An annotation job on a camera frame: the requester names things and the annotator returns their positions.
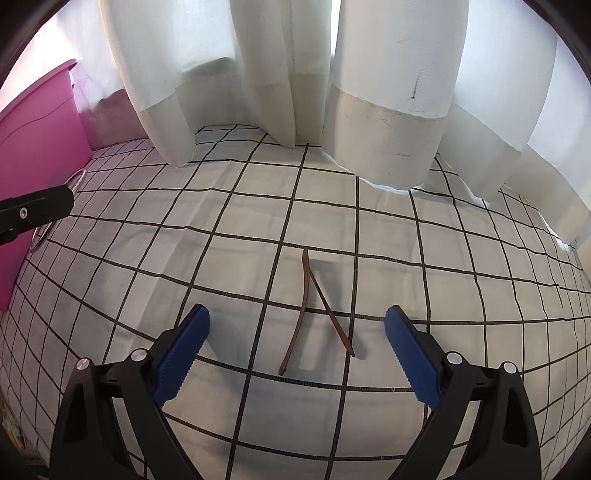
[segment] table surface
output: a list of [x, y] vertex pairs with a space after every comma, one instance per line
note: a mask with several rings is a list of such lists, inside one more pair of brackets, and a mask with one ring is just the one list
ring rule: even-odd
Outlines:
[[[149, 140], [95, 151], [72, 214], [25, 260], [0, 322], [0, 385], [45, 459], [76, 360], [149, 348], [201, 303], [210, 335], [164, 412], [206, 479], [386, 479], [427, 414], [384, 335], [399, 304], [444, 350], [518, 366], [544, 475], [560, 469], [589, 425], [591, 287], [534, 207], [506, 188], [490, 204], [473, 197], [439, 155], [424, 184], [399, 192], [244, 125], [203, 128], [196, 151], [202, 161], [183, 168]], [[311, 288], [280, 377], [304, 247], [356, 356]]]

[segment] curtain fold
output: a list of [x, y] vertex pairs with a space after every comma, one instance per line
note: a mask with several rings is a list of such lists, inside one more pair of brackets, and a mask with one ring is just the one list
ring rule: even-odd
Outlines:
[[544, 107], [522, 160], [506, 183], [540, 210], [591, 271], [591, 85], [558, 40]]
[[376, 184], [409, 189], [427, 175], [452, 99], [467, 0], [340, 6], [322, 147]]
[[557, 34], [521, 0], [470, 2], [441, 156], [492, 200], [519, 162], [550, 85]]
[[319, 142], [330, 0], [100, 0], [100, 7], [132, 104], [170, 164], [197, 158], [193, 134], [210, 124], [254, 124], [290, 148], [296, 138]]
[[591, 271], [591, 87], [521, 0], [99, 3], [171, 165], [200, 159], [194, 133], [214, 124], [320, 143], [395, 189], [422, 183], [439, 152], [475, 195], [506, 183], [527, 198]]

